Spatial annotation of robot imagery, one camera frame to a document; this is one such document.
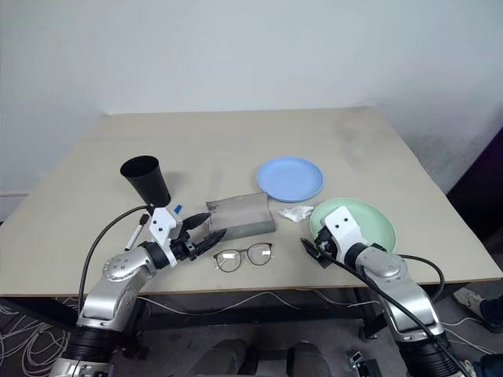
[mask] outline eyeglasses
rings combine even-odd
[[[217,266],[224,273],[231,273],[236,271],[241,265],[241,254],[246,253],[248,259],[254,265],[265,265],[270,261],[271,257],[271,243],[256,243],[251,245],[248,249],[238,250],[229,249],[220,251],[219,253],[213,255],[217,262]]]

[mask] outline eyeglass frame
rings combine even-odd
[[[224,272],[224,273],[233,273],[235,271],[237,271],[240,267],[241,267],[241,263],[243,262],[243,258],[241,257],[241,253],[244,253],[246,252],[246,255],[248,256],[248,260],[250,261],[251,264],[253,265],[257,265],[256,263],[254,263],[252,261],[252,259],[250,258],[250,255],[248,254],[248,252],[250,251],[250,249],[256,245],[267,245],[269,246],[269,250],[270,250],[270,256],[269,256],[269,259],[267,259],[267,262],[266,263],[263,263],[261,265],[266,265],[267,263],[270,262],[271,258],[273,257],[273,244],[270,243],[270,242],[257,242],[257,243],[254,243],[252,245],[250,245],[249,248],[247,249],[225,249],[225,250],[222,250],[222,251],[219,251],[217,254],[213,255],[213,258],[215,258],[215,263],[217,264],[217,267],[220,271]],[[225,251],[237,251],[239,253],[239,256],[240,256],[240,260],[239,260],[239,265],[237,265],[237,267],[235,269],[233,269],[232,271],[225,271],[224,269],[222,269],[220,267],[220,264],[218,263],[218,256],[225,252]]]

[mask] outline gray box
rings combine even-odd
[[[222,240],[276,232],[265,192],[206,202],[206,207],[211,213],[210,232],[227,228]]]

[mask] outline shoe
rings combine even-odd
[[[480,303],[484,300],[481,295],[467,288],[462,288],[454,292],[453,296],[457,302],[470,309],[478,318],[484,320],[484,316],[480,311]]]
[[[464,366],[464,369],[466,369],[466,371],[470,373],[471,377],[477,377],[477,372],[475,372],[475,369],[473,368],[473,365],[470,361],[461,360],[461,364]]]

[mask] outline crumpled paper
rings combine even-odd
[[[311,206],[297,206],[293,208],[285,208],[284,210],[279,210],[278,213],[285,217],[289,218],[293,222],[299,222],[304,218],[308,217],[311,212],[313,212],[314,207]]]

